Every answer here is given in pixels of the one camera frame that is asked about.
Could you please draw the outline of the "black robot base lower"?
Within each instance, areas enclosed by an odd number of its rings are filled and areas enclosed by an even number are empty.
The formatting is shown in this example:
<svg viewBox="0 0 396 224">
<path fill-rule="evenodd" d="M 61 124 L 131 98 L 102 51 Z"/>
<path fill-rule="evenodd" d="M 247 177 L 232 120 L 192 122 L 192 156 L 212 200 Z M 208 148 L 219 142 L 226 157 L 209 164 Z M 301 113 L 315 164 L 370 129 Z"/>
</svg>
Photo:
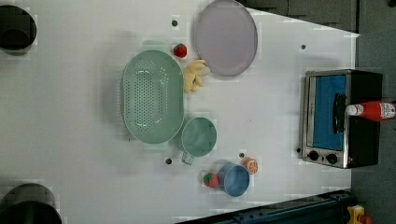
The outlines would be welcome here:
<svg viewBox="0 0 396 224">
<path fill-rule="evenodd" d="M 36 183 L 17 186 L 1 199 L 0 224 L 63 224 L 51 190 Z"/>
</svg>

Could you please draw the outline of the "black robot base upper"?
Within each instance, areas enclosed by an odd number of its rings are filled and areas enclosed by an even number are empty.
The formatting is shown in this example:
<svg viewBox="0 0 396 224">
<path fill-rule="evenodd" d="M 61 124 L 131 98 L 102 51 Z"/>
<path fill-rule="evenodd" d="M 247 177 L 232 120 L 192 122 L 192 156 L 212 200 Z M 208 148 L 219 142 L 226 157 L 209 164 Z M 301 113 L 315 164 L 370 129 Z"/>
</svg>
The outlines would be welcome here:
<svg viewBox="0 0 396 224">
<path fill-rule="evenodd" d="M 10 53 L 25 54 L 37 35 L 33 16 L 21 7 L 0 6 L 0 48 Z"/>
</svg>

